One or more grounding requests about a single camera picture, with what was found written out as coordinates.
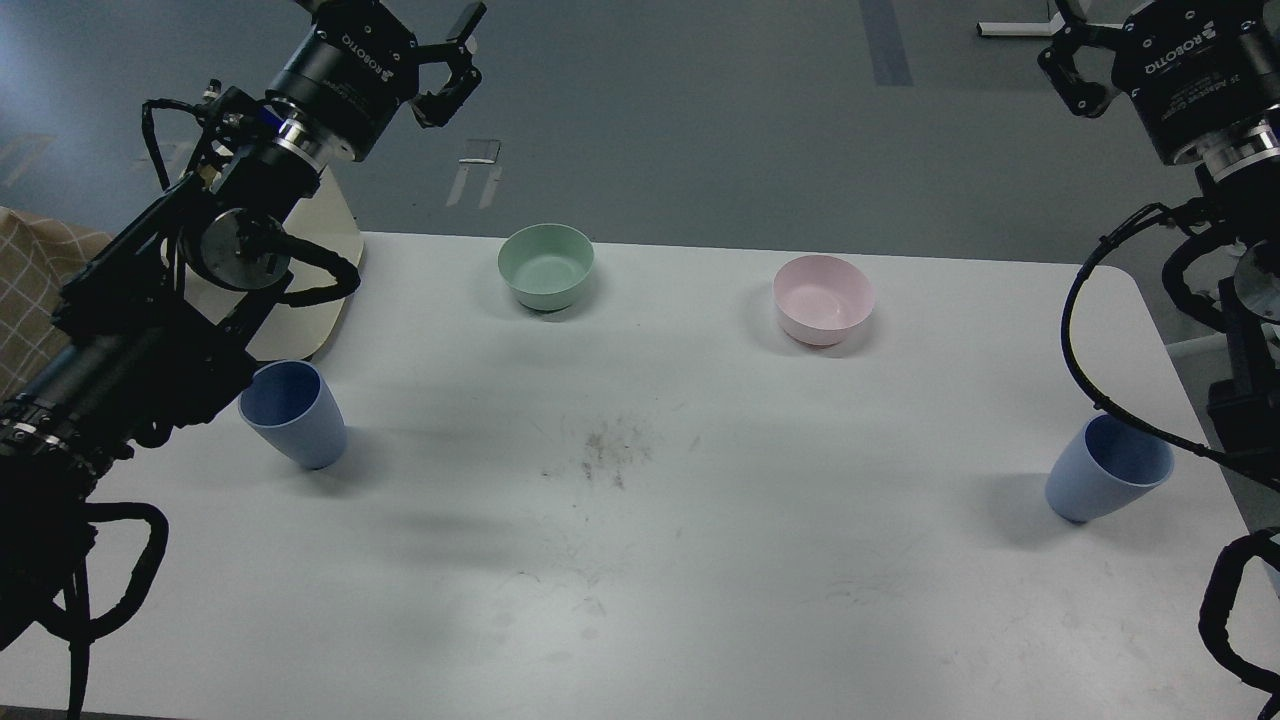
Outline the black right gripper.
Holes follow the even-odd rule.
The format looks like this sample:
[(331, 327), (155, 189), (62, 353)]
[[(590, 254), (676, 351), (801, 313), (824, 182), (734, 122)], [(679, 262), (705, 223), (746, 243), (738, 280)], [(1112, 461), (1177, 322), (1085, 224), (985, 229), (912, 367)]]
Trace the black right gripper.
[[(1062, 24), (1038, 65), (1075, 117), (1098, 118), (1123, 91), (1166, 165), (1198, 142), (1277, 105), (1277, 45), (1263, 1), (1147, 1), (1123, 27), (1088, 22), (1082, 1), (1051, 1)], [(1114, 86), (1087, 79), (1076, 54), (1115, 53)]]

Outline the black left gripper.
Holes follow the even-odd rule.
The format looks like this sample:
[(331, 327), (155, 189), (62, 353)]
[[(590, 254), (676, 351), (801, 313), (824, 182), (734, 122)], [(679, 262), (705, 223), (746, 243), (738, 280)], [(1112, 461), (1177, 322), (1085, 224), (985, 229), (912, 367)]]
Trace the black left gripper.
[[(364, 161), (408, 100), (424, 129), (454, 118), (483, 82), (468, 41), (486, 10), (485, 3), (470, 3), (444, 41), (415, 49), (413, 33), (383, 3), (323, 1), (308, 35), (268, 86), (268, 101), (317, 122), (353, 161)], [(444, 85), (417, 94), (411, 56), (416, 67), (447, 67)]]

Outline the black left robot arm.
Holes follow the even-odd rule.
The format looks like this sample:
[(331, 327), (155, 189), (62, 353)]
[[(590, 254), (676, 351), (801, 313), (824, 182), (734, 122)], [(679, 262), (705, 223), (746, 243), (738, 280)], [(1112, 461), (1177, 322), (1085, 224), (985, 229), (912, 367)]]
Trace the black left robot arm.
[(445, 126), (481, 83), (470, 3), (421, 44), (383, 3), (307, 1), (306, 38), (264, 97), (211, 81), (200, 102), (143, 105), (195, 118), (183, 173), (63, 287), (52, 325), (69, 337), (3, 402), (3, 643), (41, 625), (70, 655), (78, 719), (92, 644), (141, 609), (169, 523), (150, 503), (93, 503), (138, 447), (211, 421), (250, 386), (251, 340), (279, 305), (351, 296), (358, 270), (284, 229), (334, 160), (362, 161), (401, 108)]

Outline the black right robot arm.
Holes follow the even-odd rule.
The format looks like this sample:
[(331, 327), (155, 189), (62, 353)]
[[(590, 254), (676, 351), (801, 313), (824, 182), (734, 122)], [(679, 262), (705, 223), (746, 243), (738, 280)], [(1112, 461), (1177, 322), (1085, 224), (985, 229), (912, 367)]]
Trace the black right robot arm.
[[(1152, 202), (1101, 237), (1068, 291), (1060, 322), (1066, 368), (1093, 405), (1121, 423), (1270, 489), (1277, 488), (1277, 360), (1266, 328), (1277, 324), (1277, 42), (1262, 1), (1147, 1), (1120, 26), (1092, 24), (1079, 1), (1038, 63), (1068, 109), (1101, 117), (1117, 96), (1134, 110), (1160, 160), (1190, 164), (1199, 195)], [(1155, 225), (1183, 242), (1161, 278), (1175, 307), (1221, 333), (1230, 375), (1210, 387), (1220, 448), (1161, 430), (1123, 409), (1082, 369), (1073, 314), (1093, 270)]]

